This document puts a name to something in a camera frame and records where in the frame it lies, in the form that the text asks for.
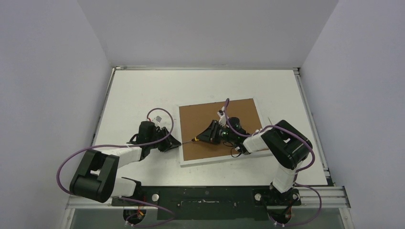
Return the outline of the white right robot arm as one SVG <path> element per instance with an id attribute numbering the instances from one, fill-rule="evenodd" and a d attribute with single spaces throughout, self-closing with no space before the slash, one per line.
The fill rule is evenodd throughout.
<path id="1" fill-rule="evenodd" d="M 313 151 L 312 143 L 285 120 L 250 134 L 242 128 L 239 118 L 222 115 L 192 141 L 213 145 L 226 142 L 240 155 L 269 150 L 278 162 L 276 176 L 270 185 L 273 188 L 271 201 L 277 205 L 288 200 L 297 172 Z"/>

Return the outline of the white picture frame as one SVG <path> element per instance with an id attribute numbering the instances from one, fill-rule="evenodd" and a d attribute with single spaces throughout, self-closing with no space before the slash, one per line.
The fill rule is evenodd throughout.
<path id="1" fill-rule="evenodd" d="M 223 145 L 211 145 L 197 141 L 187 143 L 204 131 L 212 120 L 219 120 L 217 111 L 222 108 L 224 102 L 207 101 L 199 104 L 179 105 L 179 119 L 176 124 L 177 137 L 184 143 L 179 149 L 181 167 L 202 166 L 231 162 L 242 159 L 270 157 L 273 155 L 269 150 L 262 150 L 250 155 L 238 155 L 231 147 Z M 261 114 L 258 101 L 255 97 L 240 98 L 230 102 L 228 107 L 230 116 L 240 119 L 242 127 L 248 132 L 263 127 L 265 119 Z"/>

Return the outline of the yellow handle screwdriver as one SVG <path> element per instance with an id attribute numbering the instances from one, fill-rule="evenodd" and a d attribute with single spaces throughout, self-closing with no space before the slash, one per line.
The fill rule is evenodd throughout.
<path id="1" fill-rule="evenodd" d="M 188 140 L 188 141 L 186 141 L 186 142 L 183 142 L 182 144 L 184 145 L 184 144 L 188 144 L 188 143 L 193 143 L 193 142 L 198 142 L 198 141 L 200 141 L 198 138 L 193 138 L 193 139 L 191 139 L 191 140 Z"/>

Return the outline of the aluminium table front rail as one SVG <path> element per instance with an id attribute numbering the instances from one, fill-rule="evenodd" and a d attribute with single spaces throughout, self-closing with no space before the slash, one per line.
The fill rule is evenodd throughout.
<path id="1" fill-rule="evenodd" d="M 318 195 L 304 187 L 298 187 L 301 205 L 293 208 L 318 208 L 319 200 L 322 201 L 322 209 L 325 208 L 349 208 L 350 203 L 344 187 L 317 187 Z M 115 206 L 112 204 L 112 198 L 105 203 L 99 203 L 94 200 L 82 197 L 70 197 L 66 209 L 136 209 L 137 206 Z"/>

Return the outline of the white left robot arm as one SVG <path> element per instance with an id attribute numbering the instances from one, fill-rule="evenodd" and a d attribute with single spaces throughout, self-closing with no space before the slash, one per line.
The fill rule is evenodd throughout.
<path id="1" fill-rule="evenodd" d="M 166 127 L 151 121 L 143 121 L 139 131 L 130 138 L 124 148 L 106 151 L 88 149 L 72 178 L 69 191 L 100 203 L 109 198 L 124 197 L 130 205 L 142 201 L 141 182 L 118 177 L 119 168 L 145 159 L 152 149 L 160 152 L 178 148 L 181 142 L 173 137 Z"/>

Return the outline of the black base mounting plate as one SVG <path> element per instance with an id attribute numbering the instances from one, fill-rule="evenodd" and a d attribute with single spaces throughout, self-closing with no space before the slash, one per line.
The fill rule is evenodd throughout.
<path id="1" fill-rule="evenodd" d="M 279 217 L 301 205 L 296 188 L 280 194 L 269 186 L 144 186 L 128 200 L 113 198 L 112 205 L 136 210 L 146 208 L 135 200 L 163 207 L 157 211 L 158 220 L 171 217 L 175 220 L 267 220 L 268 216 Z"/>

